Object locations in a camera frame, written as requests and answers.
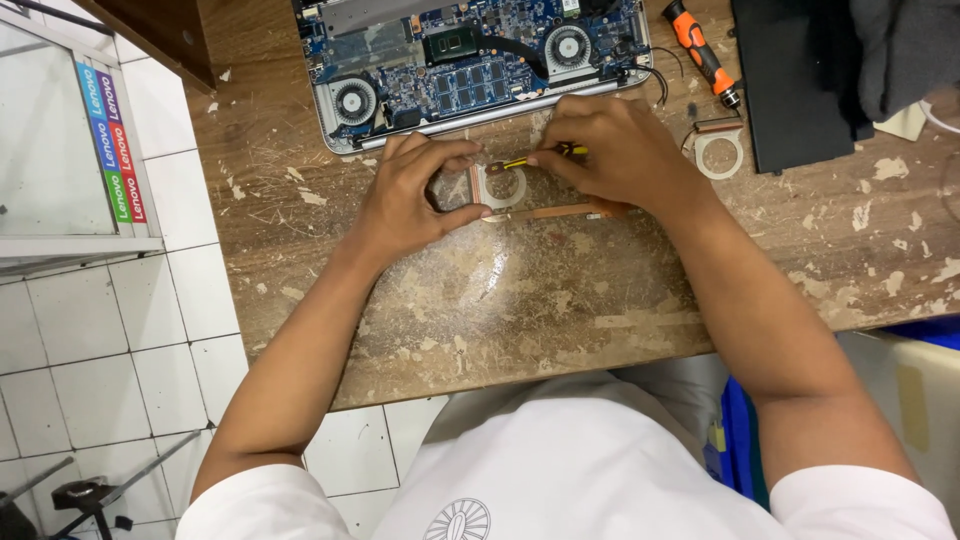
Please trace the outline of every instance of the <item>left hand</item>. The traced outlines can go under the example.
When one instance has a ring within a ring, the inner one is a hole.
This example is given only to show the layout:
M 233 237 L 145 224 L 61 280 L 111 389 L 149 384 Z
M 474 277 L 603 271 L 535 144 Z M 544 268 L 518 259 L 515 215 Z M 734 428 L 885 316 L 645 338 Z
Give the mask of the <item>left hand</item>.
M 387 137 L 380 169 L 367 190 L 345 241 L 358 244 L 385 270 L 455 229 L 492 215 L 486 205 L 437 212 L 424 190 L 438 170 L 458 173 L 483 149 L 471 140 L 430 140 L 419 132 Z

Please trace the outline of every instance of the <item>screwdriver handle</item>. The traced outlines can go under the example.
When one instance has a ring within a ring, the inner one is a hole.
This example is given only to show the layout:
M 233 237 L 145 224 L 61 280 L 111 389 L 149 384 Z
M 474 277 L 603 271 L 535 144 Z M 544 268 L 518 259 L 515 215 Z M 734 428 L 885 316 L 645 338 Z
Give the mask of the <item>screwdriver handle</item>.
M 693 59 L 693 63 L 697 64 L 700 72 L 707 78 L 713 94 L 720 96 L 727 107 L 733 108 L 739 105 L 740 98 L 733 88 L 733 79 L 730 75 L 727 75 L 727 71 L 720 65 L 713 49 L 710 48 L 704 38 L 700 23 L 686 10 L 683 1 L 673 0 L 663 10 L 663 16 L 673 25 L 673 30 L 677 34 L 677 41 L 686 49 L 686 52 Z

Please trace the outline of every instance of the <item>person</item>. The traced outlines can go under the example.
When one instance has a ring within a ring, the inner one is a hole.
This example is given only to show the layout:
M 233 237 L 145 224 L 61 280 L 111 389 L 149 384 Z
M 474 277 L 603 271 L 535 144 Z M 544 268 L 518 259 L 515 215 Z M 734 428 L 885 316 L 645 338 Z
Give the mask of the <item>person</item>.
M 589 148 L 586 164 L 550 150 L 569 141 Z M 491 214 L 438 213 L 424 197 L 437 170 L 465 170 L 481 148 L 388 139 L 352 228 L 230 401 L 179 540 L 349 538 L 300 455 L 378 276 Z M 565 96 L 529 164 L 641 207 L 666 231 L 719 356 L 756 405 L 771 513 L 702 466 L 696 410 L 715 388 L 696 376 L 716 370 L 664 362 L 453 396 L 373 538 L 955 538 L 828 327 L 649 108 Z

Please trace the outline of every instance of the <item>shirt logo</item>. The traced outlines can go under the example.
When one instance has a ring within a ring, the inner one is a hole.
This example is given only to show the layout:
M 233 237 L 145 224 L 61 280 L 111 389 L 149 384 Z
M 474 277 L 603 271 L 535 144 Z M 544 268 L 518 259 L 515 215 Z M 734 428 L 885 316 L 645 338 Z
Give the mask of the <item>shirt logo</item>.
M 437 514 L 423 540 L 485 540 L 490 533 L 490 512 L 475 499 L 460 499 Z

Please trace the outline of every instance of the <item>wooden desk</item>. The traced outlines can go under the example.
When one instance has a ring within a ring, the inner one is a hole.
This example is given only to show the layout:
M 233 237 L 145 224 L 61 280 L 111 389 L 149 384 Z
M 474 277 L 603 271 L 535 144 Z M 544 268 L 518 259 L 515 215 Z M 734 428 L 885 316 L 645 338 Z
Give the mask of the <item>wooden desk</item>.
M 681 54 L 659 16 L 665 3 L 648 4 L 652 39 Z M 738 77 L 729 3 L 686 5 Z M 344 160 L 324 146 L 287 0 L 200 6 L 214 74 L 227 80 L 212 96 L 187 93 L 240 329 L 255 360 L 348 229 L 379 153 Z M 727 114 L 682 59 L 683 81 L 672 59 L 656 56 L 670 81 L 670 101 L 657 114 L 678 141 L 690 130 L 689 103 L 697 119 Z M 653 79 L 623 92 L 659 95 Z M 958 123 L 950 95 L 940 110 Z M 539 139 L 547 116 L 460 135 L 486 143 L 494 159 L 513 158 Z M 746 132 L 740 141 L 749 152 Z M 917 143 L 877 133 L 852 156 L 781 177 L 753 174 L 747 157 L 714 185 L 833 329 L 876 327 L 960 311 L 953 277 L 960 159 L 948 158 L 958 148 L 957 135 L 929 126 Z M 531 207 L 576 199 L 541 173 L 527 174 Z M 441 179 L 438 191 L 447 205 L 467 201 L 465 178 Z M 710 350 L 677 255 L 649 215 L 477 222 L 384 274 L 334 407 Z

